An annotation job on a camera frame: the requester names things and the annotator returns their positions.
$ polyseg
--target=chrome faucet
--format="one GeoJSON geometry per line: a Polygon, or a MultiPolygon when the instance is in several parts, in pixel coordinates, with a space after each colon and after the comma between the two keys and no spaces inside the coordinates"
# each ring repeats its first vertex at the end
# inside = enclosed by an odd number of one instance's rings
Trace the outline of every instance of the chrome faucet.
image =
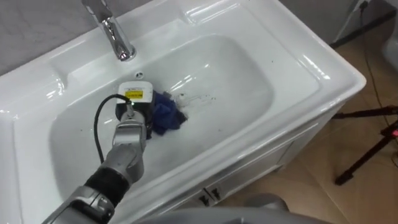
{"type": "Polygon", "coordinates": [[[117,20],[112,15],[105,0],[81,0],[87,11],[103,30],[117,58],[127,62],[136,56],[136,49],[130,44],[117,20]]]}

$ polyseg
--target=drain hole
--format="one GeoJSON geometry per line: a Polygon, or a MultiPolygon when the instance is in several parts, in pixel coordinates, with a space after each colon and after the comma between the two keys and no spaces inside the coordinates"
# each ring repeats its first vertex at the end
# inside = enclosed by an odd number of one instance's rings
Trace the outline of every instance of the drain hole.
{"type": "Polygon", "coordinates": [[[136,73],[136,79],[140,80],[142,78],[144,78],[144,74],[142,72],[136,73]]]}

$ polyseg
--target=sink basin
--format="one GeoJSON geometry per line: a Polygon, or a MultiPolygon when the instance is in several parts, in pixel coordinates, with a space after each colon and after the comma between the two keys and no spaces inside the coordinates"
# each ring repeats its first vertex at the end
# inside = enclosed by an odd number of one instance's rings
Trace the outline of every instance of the sink basin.
{"type": "MultiPolygon", "coordinates": [[[[165,136],[154,134],[147,142],[146,170],[135,187],[155,180],[238,133],[266,113],[274,99],[272,85],[247,53],[232,40],[217,35],[184,44],[139,71],[156,91],[174,96],[188,121],[180,130],[169,131],[165,136]]],[[[119,84],[134,79],[132,74],[101,87],[70,105],[53,122],[50,148],[63,198],[99,166],[93,141],[93,115],[98,105],[114,94],[119,84]]],[[[99,119],[104,154],[111,149],[118,123],[115,103],[108,103],[99,119]]]]}
{"type": "MultiPolygon", "coordinates": [[[[278,0],[153,0],[118,21],[137,49],[130,62],[95,29],[0,77],[0,223],[40,223],[84,184],[100,164],[95,111],[137,73],[171,93],[188,121],[147,142],[144,176],[114,223],[143,216],[365,84],[278,0]]],[[[99,119],[104,154],[114,103],[99,119]]]]}

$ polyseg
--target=black cable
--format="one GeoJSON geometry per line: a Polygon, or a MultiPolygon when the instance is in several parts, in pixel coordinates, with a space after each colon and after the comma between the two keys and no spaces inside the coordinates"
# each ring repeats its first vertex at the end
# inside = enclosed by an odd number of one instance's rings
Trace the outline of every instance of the black cable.
{"type": "Polygon", "coordinates": [[[108,102],[110,99],[113,98],[118,98],[121,100],[124,100],[127,103],[131,103],[130,99],[126,96],[120,95],[120,94],[113,94],[105,98],[101,104],[99,105],[97,112],[95,113],[94,117],[94,140],[95,140],[95,145],[97,147],[98,155],[99,155],[99,160],[101,161],[101,164],[104,162],[104,154],[102,153],[101,145],[100,145],[100,140],[98,139],[98,119],[100,117],[100,113],[102,110],[102,107],[104,107],[105,103],[108,102]]]}
{"type": "MultiPolygon", "coordinates": [[[[367,66],[367,68],[368,68],[369,74],[370,74],[371,79],[372,79],[372,86],[373,86],[374,93],[375,93],[375,95],[376,95],[377,102],[378,102],[380,108],[382,108],[383,105],[382,105],[382,103],[381,103],[380,96],[379,96],[379,92],[378,92],[378,90],[377,90],[376,80],[375,80],[375,78],[374,78],[373,71],[372,71],[372,68],[371,68],[370,63],[369,63],[368,48],[367,48],[368,45],[366,44],[366,31],[365,31],[364,22],[363,22],[363,12],[364,12],[364,10],[367,8],[367,6],[368,6],[368,2],[365,1],[365,2],[363,2],[362,5],[360,5],[360,7],[359,7],[359,8],[360,8],[360,11],[361,11],[359,20],[360,20],[360,23],[361,23],[361,32],[362,32],[362,38],[363,38],[364,58],[365,58],[365,63],[366,63],[366,66],[367,66]]],[[[383,118],[384,118],[384,121],[386,122],[387,126],[390,126],[390,122],[388,122],[388,120],[387,120],[387,118],[386,118],[385,115],[383,115],[383,118]]]]}

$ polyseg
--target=blue cloth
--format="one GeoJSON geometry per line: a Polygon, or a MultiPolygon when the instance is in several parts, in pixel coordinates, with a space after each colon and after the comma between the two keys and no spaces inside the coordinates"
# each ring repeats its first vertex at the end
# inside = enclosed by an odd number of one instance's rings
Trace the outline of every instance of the blue cloth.
{"type": "Polygon", "coordinates": [[[154,97],[153,131],[164,135],[168,129],[180,129],[180,125],[187,119],[177,109],[175,102],[157,92],[154,92],[154,97]]]}

